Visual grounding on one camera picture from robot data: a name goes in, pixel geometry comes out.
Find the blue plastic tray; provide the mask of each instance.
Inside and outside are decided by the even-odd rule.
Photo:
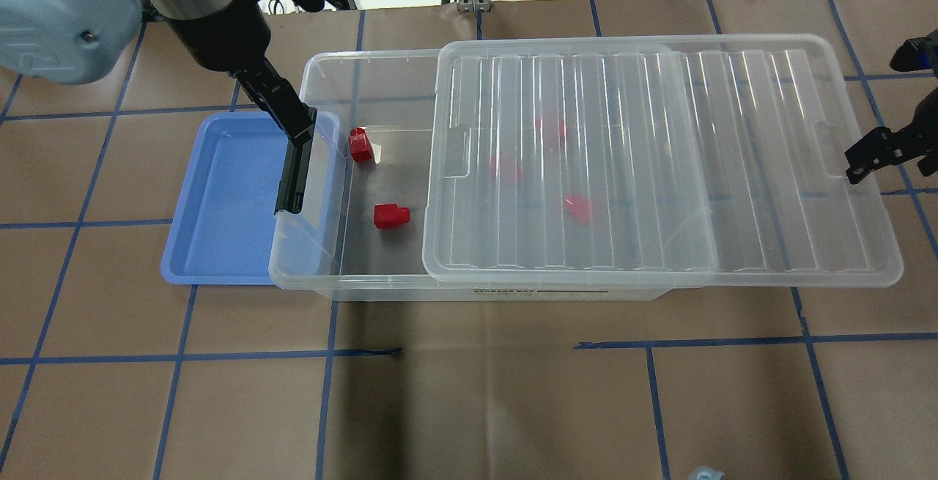
[[[337,119],[321,113],[316,130]],[[199,129],[160,271],[172,284],[272,285],[274,205],[287,140],[262,112],[215,114]]]

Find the transparent lid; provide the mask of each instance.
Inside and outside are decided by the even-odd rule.
[[[901,275],[841,72],[810,35],[482,40],[437,66],[426,271],[597,287]]]

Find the red block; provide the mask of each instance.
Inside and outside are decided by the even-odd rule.
[[[368,140],[364,128],[353,128],[352,132],[349,132],[349,153],[356,163],[374,159],[372,143]]]
[[[374,226],[378,229],[394,229],[410,222],[410,209],[398,207],[396,203],[374,206]]]
[[[593,207],[587,197],[568,195],[564,199],[564,207],[574,220],[584,226],[588,226],[593,220]]]

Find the blue tape line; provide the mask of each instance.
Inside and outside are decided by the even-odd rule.
[[[599,13],[596,11],[596,0],[589,0],[589,9],[593,13],[593,29],[596,29],[596,36],[602,36],[602,27],[599,26]]]
[[[912,193],[919,193],[919,195],[938,195],[938,189],[925,187],[924,189],[898,189],[895,191],[885,191],[880,193],[883,196],[901,196],[901,195],[912,195]]]
[[[10,426],[7,427],[7,436],[3,439],[3,447],[0,448],[0,470],[3,470],[3,464],[7,462],[7,454],[10,452],[10,444],[13,443],[13,433],[16,432],[17,423],[20,423],[19,418],[13,418],[10,420]]]
[[[720,27],[720,19],[717,17],[717,8],[713,6],[713,0],[706,0],[707,9],[710,10],[710,20],[713,21],[713,29],[717,35],[723,35],[723,28]]]
[[[333,350],[333,357],[382,357],[396,355],[403,351],[401,347],[391,350]],[[186,353],[185,361],[255,361],[260,359],[316,359],[325,358],[329,350],[281,350],[281,351],[232,351],[209,353]],[[139,355],[64,355],[39,357],[37,364],[91,364],[91,363],[168,363],[177,360],[171,353],[153,353]],[[30,364],[31,357],[0,358],[0,366]]]
[[[28,114],[24,116],[9,116],[9,122],[23,122],[24,120],[38,119],[79,119],[79,117],[110,117],[111,112],[75,112],[69,114]]]
[[[934,77],[934,73],[891,73],[890,75],[866,75],[868,81],[893,81],[901,79],[927,79]],[[858,75],[851,75],[843,77],[845,81],[859,81],[862,80]]]
[[[358,12],[358,36],[355,37],[355,51],[361,51],[365,39],[365,10]]]
[[[40,353],[43,351],[43,344],[45,343],[46,336],[49,333],[49,325],[51,320],[53,320],[53,313],[56,313],[56,304],[58,303],[58,298],[62,293],[62,284],[64,283],[64,275],[68,271],[68,263],[71,261],[71,256],[75,252],[75,243],[78,242],[78,234],[81,230],[81,222],[84,222],[85,213],[88,210],[88,204],[91,202],[91,195],[95,189],[95,182],[97,182],[98,173],[101,170],[101,163],[104,161],[104,153],[107,152],[108,142],[111,139],[111,134],[114,132],[114,123],[117,121],[117,112],[120,112],[121,103],[123,103],[124,96],[127,94],[128,83],[130,83],[130,74],[133,72],[133,67],[137,63],[137,56],[140,55],[140,48],[144,43],[144,33],[147,32],[147,24],[144,23],[140,28],[140,34],[137,36],[137,43],[134,45],[133,56],[130,58],[130,65],[128,65],[127,73],[124,75],[124,82],[121,85],[120,93],[117,95],[117,104],[114,105],[114,111],[111,112],[111,123],[108,124],[107,133],[104,135],[104,142],[101,145],[101,150],[97,154],[97,163],[95,165],[95,171],[91,175],[91,182],[88,184],[88,190],[84,196],[84,202],[81,203],[81,211],[78,214],[78,222],[75,226],[75,230],[71,233],[71,240],[68,242],[68,249],[66,250],[66,255],[64,255],[64,260],[62,261],[62,269],[59,270],[58,279],[56,280],[56,289],[53,291],[53,297],[51,297],[49,303],[49,309],[46,311],[46,317],[43,319],[43,327],[40,329],[40,336],[36,340],[36,347],[33,350],[33,360],[29,364],[29,369],[26,371],[26,379],[23,380],[23,387],[20,390],[20,397],[16,402],[16,409],[13,410],[13,421],[16,422],[20,419],[20,414],[23,412],[23,404],[26,403],[26,396],[29,394],[29,386],[33,383],[33,376],[36,374],[36,366],[38,364],[38,359],[40,359]],[[10,424],[11,427],[16,427],[16,424]],[[6,454],[0,454],[0,471],[3,471],[4,463],[7,460]]]
[[[741,347],[761,345],[791,345],[802,342],[802,337],[734,337],[733,339],[663,339],[654,341],[601,341],[583,342],[573,350],[651,349],[656,347]]]
[[[188,291],[188,303],[185,304],[185,319],[182,321],[182,333],[179,334],[179,347],[175,356],[173,365],[173,380],[170,381],[170,394],[166,400],[166,411],[163,414],[163,427],[160,431],[160,446],[157,447],[157,459],[153,465],[153,480],[160,479],[163,470],[163,456],[166,452],[166,440],[170,434],[170,423],[173,421],[173,406],[175,406],[175,394],[179,386],[179,374],[182,371],[182,356],[185,354],[185,343],[188,340],[188,326],[192,323],[192,310],[195,309],[195,297],[199,292],[199,287],[193,285]]]
[[[797,287],[791,288],[791,300],[794,302],[794,310],[798,315],[798,322],[801,324],[801,332],[805,340],[805,349],[808,351],[808,362],[810,362],[811,365],[811,373],[814,375],[814,385],[817,387],[818,399],[821,400],[821,411],[824,413],[824,422],[827,424],[827,434],[830,436],[831,446],[834,449],[834,459],[837,460],[837,468],[841,472],[841,480],[849,480],[850,471],[847,470],[847,461],[843,457],[841,437],[838,436],[837,426],[834,424],[834,415],[831,413],[830,401],[827,400],[827,388],[824,387],[824,376],[821,376],[821,367],[820,364],[818,364],[817,353],[814,351],[811,330],[808,327],[808,319],[804,315],[801,293],[798,291]]]
[[[118,116],[146,116],[151,114],[181,114],[185,112],[224,112],[230,110],[231,105],[218,106],[181,106],[179,108],[148,108],[144,110],[124,110]]]
[[[834,15],[834,24],[837,26],[838,32],[841,33],[841,39],[847,47],[847,53],[850,55],[851,61],[854,62],[854,69],[857,70],[857,79],[859,79],[860,83],[863,85],[863,90],[867,93],[867,99],[870,100],[870,104],[875,105],[876,100],[874,100],[874,93],[870,90],[870,83],[867,82],[867,76],[865,76],[863,67],[860,65],[860,59],[857,56],[853,43],[850,42],[850,37],[847,35],[847,28],[843,25],[841,14],[837,11],[837,4],[834,0],[827,0],[827,5],[830,6],[830,12]],[[882,124],[882,117],[878,115],[876,106],[874,106],[874,110],[877,110],[877,122]]]
[[[88,364],[88,363],[167,363],[175,361],[171,354],[148,355],[66,355],[40,357],[39,364]]]
[[[936,341],[938,332],[842,333],[837,336],[811,336],[814,343],[866,343],[871,341]]]
[[[392,350],[284,350],[284,351],[242,351],[221,353],[187,353],[184,361],[250,361],[257,359],[314,359],[328,357],[374,357],[395,355],[402,349]]]
[[[13,98],[16,97],[17,90],[20,89],[20,83],[23,82],[23,73],[16,76],[16,81],[13,82],[13,88],[10,89],[10,95],[7,96],[7,102],[3,105],[3,111],[0,111],[0,123],[7,118],[7,114],[10,112],[10,106],[13,106]]]
[[[77,227],[75,222],[45,222],[34,224],[0,224],[0,229],[71,229]]]
[[[154,218],[150,220],[107,220],[100,222],[83,222],[82,227],[130,227],[130,226],[168,226],[173,223],[171,218]]]
[[[657,433],[657,453],[661,459],[661,476],[671,480],[671,467],[668,464],[668,447],[664,440],[664,421],[661,418],[661,401],[657,395],[657,374],[654,372],[654,354],[651,347],[646,347],[648,366],[648,386],[651,389],[651,407],[654,413],[654,432]]]
[[[172,219],[153,220],[107,220],[100,222],[37,222],[23,224],[0,224],[4,229],[74,229],[74,227],[127,227],[127,226],[168,226]]]
[[[322,480],[325,467],[325,429],[329,414],[329,392],[332,389],[332,352],[336,349],[336,325],[339,322],[339,303],[332,300],[332,313],[329,316],[329,356],[325,358],[325,375],[322,377],[322,400],[319,403],[319,437],[316,440],[315,480]]]
[[[239,95],[240,93],[241,93],[241,83],[235,81],[235,82],[234,82],[234,91],[232,92],[232,103],[231,103],[231,105],[228,107],[228,112],[234,112],[235,109],[237,108],[237,99],[238,99],[238,95]]]

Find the blue tape grid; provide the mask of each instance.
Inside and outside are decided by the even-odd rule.
[[[902,73],[902,75],[866,75],[863,72],[862,66],[860,65],[857,53],[853,49],[853,45],[850,42],[850,39],[847,35],[846,29],[841,21],[840,13],[838,13],[837,5],[835,5],[834,0],[827,0],[830,4],[831,13],[835,20],[835,23],[840,30],[842,40],[844,41],[848,52],[850,53],[851,59],[854,62],[855,68],[857,68],[857,76],[848,76],[845,77],[848,81],[860,82],[864,87],[864,92],[867,94],[868,102],[870,102],[872,110],[874,110],[875,116],[882,124],[882,114],[880,113],[879,107],[872,94],[871,87],[868,85],[868,82],[874,80],[892,80],[892,79],[918,79],[918,78],[932,78],[931,73]],[[713,20],[714,30],[717,33],[723,33],[723,30],[720,27],[720,22],[718,21],[718,16],[716,9],[714,8],[713,0],[706,0],[707,8],[710,11],[711,18]],[[595,27],[596,36],[601,36],[601,26],[599,21],[599,13],[597,12],[596,0],[589,0],[590,11],[593,18],[593,24]],[[483,15],[480,12],[476,16],[476,38],[483,38],[482,33],[483,25]],[[362,47],[362,38],[365,26],[365,12],[361,12],[361,18],[359,18],[358,24],[358,40],[356,40],[356,50],[361,51]],[[76,222],[50,222],[50,223],[22,223],[22,224],[2,224],[0,225],[0,230],[3,229],[74,229],[73,236],[71,237],[70,244],[68,244],[68,249],[66,257],[64,258],[63,265],[61,267],[58,280],[56,283],[56,289],[53,291],[53,297],[51,298],[50,306],[46,314],[45,320],[43,321],[43,327],[40,330],[40,337],[38,337],[37,345],[34,348],[32,357],[19,357],[19,358],[0,358],[0,366],[9,366],[10,364],[21,364],[21,366],[29,366],[29,369],[26,374],[26,379],[23,381],[23,387],[21,388],[21,393],[17,402],[16,409],[14,410],[13,417],[10,420],[10,426],[7,430],[7,435],[4,438],[4,445],[2,451],[0,451],[0,470],[2,470],[4,461],[6,461],[7,453],[10,450],[10,443],[13,440],[17,423],[19,422],[19,417],[21,411],[23,411],[23,404],[26,402],[26,397],[29,391],[29,386],[32,381],[34,370],[38,364],[70,364],[70,363],[149,363],[149,362],[172,362],[174,363],[174,374],[173,380],[171,380],[171,390],[169,397],[167,399],[166,411],[164,414],[163,427],[160,437],[160,446],[158,446],[158,456],[155,460],[154,465],[154,474],[153,478],[157,479],[160,477],[160,471],[162,466],[162,457],[165,453],[166,441],[169,436],[169,429],[171,426],[171,415],[173,414],[173,406],[175,400],[175,392],[177,392],[178,379],[181,373],[182,363],[185,361],[227,361],[227,360],[248,360],[248,359],[284,359],[284,358],[324,358],[325,359],[325,376],[324,384],[322,384],[322,402],[320,410],[320,425],[319,425],[319,437],[316,443],[316,470],[315,478],[322,478],[322,472],[324,471],[325,463],[325,444],[326,444],[326,427],[328,426],[328,404],[329,404],[329,394],[331,390],[331,377],[332,377],[332,365],[335,357],[366,357],[366,356],[386,356],[393,355],[399,352],[399,349],[395,350],[336,350],[336,325],[338,322],[338,303],[332,302],[331,316],[329,320],[329,333],[328,333],[328,348],[326,350],[292,350],[292,351],[261,351],[261,352],[242,352],[242,353],[195,353],[187,354],[185,353],[185,341],[188,338],[188,326],[190,326],[192,310],[195,306],[195,298],[197,296],[197,287],[193,286],[191,289],[190,302],[188,302],[187,310],[185,310],[185,320],[183,323],[182,333],[180,334],[179,347],[177,353],[175,354],[149,354],[149,355],[130,355],[130,356],[71,356],[71,357],[41,357],[41,349],[43,348],[43,343],[45,336],[48,332],[49,325],[51,323],[51,317],[53,316],[54,309],[56,308],[56,303],[58,300],[59,293],[61,291],[62,283],[64,281],[64,275],[67,272],[68,263],[70,263],[71,256],[73,255],[75,243],[77,242],[78,235],[80,230],[83,227],[92,227],[92,226],[148,226],[148,225],[168,225],[171,223],[171,220],[167,219],[153,219],[153,220],[129,220],[129,221],[105,221],[105,222],[85,222],[84,216],[87,212],[88,203],[90,202],[91,195],[94,190],[94,186],[97,182],[98,173],[100,173],[101,163],[103,163],[104,155],[110,142],[111,134],[114,130],[114,123],[117,121],[117,117],[127,116],[127,115],[148,115],[148,114],[164,114],[164,113],[175,113],[175,112],[199,112],[199,111],[218,111],[218,110],[229,110],[235,111],[238,109],[250,109],[254,108],[252,105],[238,105],[238,94],[239,86],[235,84],[234,91],[232,92],[231,103],[227,106],[197,106],[197,107],[185,107],[185,108],[160,108],[160,109],[148,109],[148,110],[130,110],[130,111],[121,111],[120,106],[123,103],[124,96],[127,92],[128,82],[130,82],[130,74],[135,66],[137,56],[140,53],[141,43],[144,39],[145,27],[141,29],[141,33],[138,36],[137,43],[134,47],[133,56],[128,67],[128,71],[125,75],[123,85],[121,87],[121,92],[118,96],[117,105],[114,107],[112,112],[91,112],[91,113],[77,113],[77,114],[43,114],[43,115],[28,115],[28,116],[9,116],[7,115],[10,112],[10,106],[12,105],[14,96],[16,95],[17,90],[21,85],[21,80],[23,76],[18,76],[13,89],[10,92],[9,97],[7,97],[6,102],[2,111],[0,111],[0,124],[5,120],[24,120],[24,119],[69,119],[70,117],[110,117],[111,122],[108,124],[108,130],[105,136],[103,147],[101,147],[100,154],[98,154],[97,165],[94,173],[91,177],[91,182],[88,186],[83,207],[81,207],[81,212],[79,218]],[[433,96],[413,96],[413,97],[393,97],[393,98],[376,98],[368,99],[368,102],[409,102],[409,100],[433,100]],[[359,100],[354,98],[349,100],[348,103],[351,103],[352,108],[355,107],[356,103]],[[922,226],[925,229],[925,233],[928,236],[929,243],[934,249],[935,255],[938,256],[938,244],[935,242],[934,233],[932,232],[931,225],[927,218],[925,217],[924,210],[922,209],[921,203],[918,200],[919,196],[923,195],[934,195],[938,193],[938,189],[919,189],[912,186],[912,182],[908,173],[904,169],[901,169],[901,175],[904,178],[906,188],[902,190],[887,191],[882,193],[885,196],[910,196],[912,201],[915,204],[915,210],[919,219],[921,220]],[[713,347],[713,346],[768,346],[768,345],[786,345],[786,344],[801,344],[803,343],[806,346],[808,353],[808,360],[810,360],[811,370],[814,373],[814,380],[818,390],[818,396],[821,402],[821,409],[824,411],[824,420],[827,422],[828,432],[831,437],[831,444],[834,450],[835,459],[838,463],[838,469],[840,469],[842,478],[849,478],[849,471],[847,470],[846,462],[842,453],[840,438],[838,437],[837,429],[835,428],[834,417],[831,413],[830,403],[827,400],[827,393],[824,390],[824,379],[821,375],[820,366],[817,362],[817,356],[814,351],[814,345],[818,343],[850,343],[850,342],[882,342],[882,341],[933,341],[938,340],[938,332],[924,332],[924,333],[868,333],[868,334],[842,334],[842,336],[812,336],[810,333],[810,327],[808,327],[807,317],[804,317],[802,314],[801,306],[801,297],[798,289],[791,289],[791,296],[793,297],[795,311],[797,311],[798,319],[800,320],[802,326],[803,334],[801,336],[788,336],[788,337],[744,337],[743,339],[671,339],[671,340],[645,340],[645,341],[605,341],[605,342],[584,342],[579,343],[574,350],[627,350],[627,349],[641,349],[646,351],[646,362],[648,369],[648,379],[649,386],[652,396],[652,407],[654,411],[654,423],[656,424],[657,439],[659,440],[659,450],[660,450],[660,459],[661,459],[661,469],[662,474],[665,478],[670,478],[670,466],[668,463],[667,456],[667,446],[665,441],[664,427],[663,427],[663,417],[661,414],[661,405],[659,398],[659,390],[657,390],[657,376],[656,371],[654,370],[654,353],[653,349],[669,349],[669,347]]]

